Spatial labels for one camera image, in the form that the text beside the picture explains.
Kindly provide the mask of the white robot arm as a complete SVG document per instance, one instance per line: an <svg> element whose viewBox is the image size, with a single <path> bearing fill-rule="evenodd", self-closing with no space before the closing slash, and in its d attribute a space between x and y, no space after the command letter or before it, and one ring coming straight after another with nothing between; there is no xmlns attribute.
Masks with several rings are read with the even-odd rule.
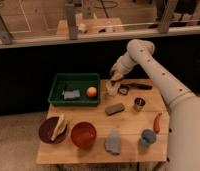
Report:
<svg viewBox="0 0 200 171"><path fill-rule="evenodd" d="M151 41L130 40L111 69L111 80L121 80L137 64L143 68L170 109L167 170L200 171L200 97L152 57L154 50Z"/></svg>

